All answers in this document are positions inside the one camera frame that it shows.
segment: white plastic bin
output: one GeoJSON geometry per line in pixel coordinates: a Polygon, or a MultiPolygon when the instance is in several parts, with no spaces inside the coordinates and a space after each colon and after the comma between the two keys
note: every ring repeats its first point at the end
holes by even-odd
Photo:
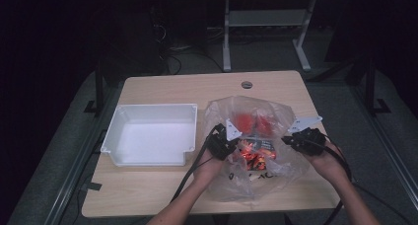
{"type": "Polygon", "coordinates": [[[195,149],[197,105],[119,105],[101,152],[116,166],[184,166],[195,149]]]}

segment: plastic bag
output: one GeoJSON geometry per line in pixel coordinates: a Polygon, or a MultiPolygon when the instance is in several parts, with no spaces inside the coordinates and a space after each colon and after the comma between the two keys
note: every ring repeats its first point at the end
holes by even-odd
{"type": "Polygon", "coordinates": [[[303,156],[281,140],[295,120],[290,107],[243,96],[212,101],[205,111],[202,138],[215,125],[226,125],[227,119],[243,135],[208,188],[215,200],[254,200],[284,188],[308,170],[303,156]]]}

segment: wooden table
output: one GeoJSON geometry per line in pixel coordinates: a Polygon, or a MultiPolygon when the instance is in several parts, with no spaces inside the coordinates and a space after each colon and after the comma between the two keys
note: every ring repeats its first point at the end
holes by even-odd
{"type": "MultiPolygon", "coordinates": [[[[197,104],[197,132],[209,101],[229,96],[248,96],[292,107],[297,117],[316,116],[314,104],[296,71],[247,72],[183,76],[135,77],[126,80],[119,104],[197,104]],[[251,89],[242,87],[252,83],[251,89]]],[[[196,142],[201,142],[197,133],[196,142]]],[[[201,145],[196,144],[195,153],[201,145]]],[[[116,167],[101,155],[92,182],[102,188],[89,190],[83,205],[86,217],[154,215],[171,200],[191,165],[184,167],[116,167]]],[[[301,178],[253,204],[217,202],[203,193],[191,213],[284,211],[335,207],[339,197],[332,186],[310,167],[301,178]]]]}

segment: forearm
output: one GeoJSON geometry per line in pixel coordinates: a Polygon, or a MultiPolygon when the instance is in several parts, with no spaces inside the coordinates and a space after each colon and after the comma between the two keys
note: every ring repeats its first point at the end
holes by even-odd
{"type": "Polygon", "coordinates": [[[205,186],[193,182],[148,224],[183,224],[193,204],[205,189],[205,186]]]}
{"type": "Polygon", "coordinates": [[[335,180],[332,185],[344,204],[350,224],[380,224],[348,179],[335,180]]]}

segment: table hole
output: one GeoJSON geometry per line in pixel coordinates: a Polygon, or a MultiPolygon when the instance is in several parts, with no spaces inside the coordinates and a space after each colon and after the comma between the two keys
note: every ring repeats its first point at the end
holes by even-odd
{"type": "Polygon", "coordinates": [[[252,88],[252,83],[249,82],[249,81],[243,81],[241,83],[241,87],[243,87],[244,89],[250,89],[250,88],[252,88]]]}

